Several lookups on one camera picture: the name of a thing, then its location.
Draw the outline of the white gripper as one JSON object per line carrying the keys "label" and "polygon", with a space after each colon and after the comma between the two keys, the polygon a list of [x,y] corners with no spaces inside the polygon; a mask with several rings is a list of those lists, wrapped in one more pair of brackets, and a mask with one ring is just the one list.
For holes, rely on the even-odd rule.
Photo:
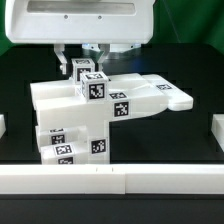
{"label": "white gripper", "polygon": [[67,74],[64,44],[99,44],[98,70],[109,44],[147,43],[153,36],[154,0],[6,0],[5,33],[13,43],[55,44]]}

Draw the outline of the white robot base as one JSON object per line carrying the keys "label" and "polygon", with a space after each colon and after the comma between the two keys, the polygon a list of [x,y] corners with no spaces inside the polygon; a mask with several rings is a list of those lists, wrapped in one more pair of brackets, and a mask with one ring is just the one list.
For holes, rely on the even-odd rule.
{"label": "white robot base", "polygon": [[[82,45],[85,57],[97,58],[100,55],[100,48],[97,44],[85,43]],[[140,44],[111,44],[107,59],[125,59],[139,55],[141,52]]]}

